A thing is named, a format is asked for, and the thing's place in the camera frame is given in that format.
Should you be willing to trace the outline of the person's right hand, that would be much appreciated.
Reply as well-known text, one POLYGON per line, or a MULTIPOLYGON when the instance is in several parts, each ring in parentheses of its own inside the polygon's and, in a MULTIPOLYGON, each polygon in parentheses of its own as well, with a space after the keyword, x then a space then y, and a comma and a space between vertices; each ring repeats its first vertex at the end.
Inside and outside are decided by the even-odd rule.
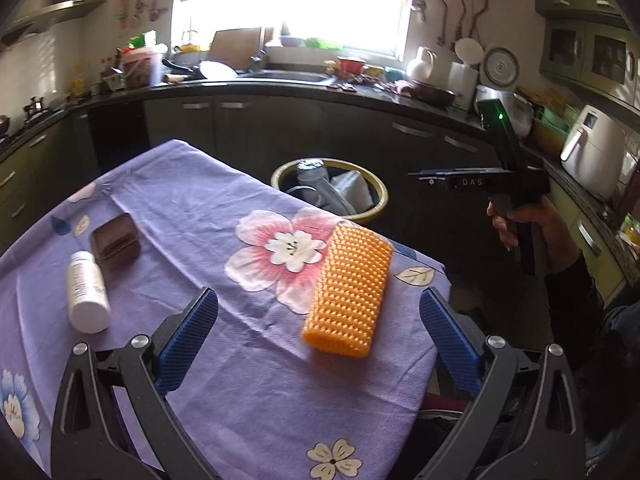
POLYGON ((547 197, 543 197, 539 204, 521 206, 507 214, 502 214, 493 202, 489 202, 486 214, 507 250, 521 245, 515 225, 528 226, 532 231, 534 247, 544 252, 544 261, 550 273, 568 269, 582 255, 570 235, 570 229, 547 197))

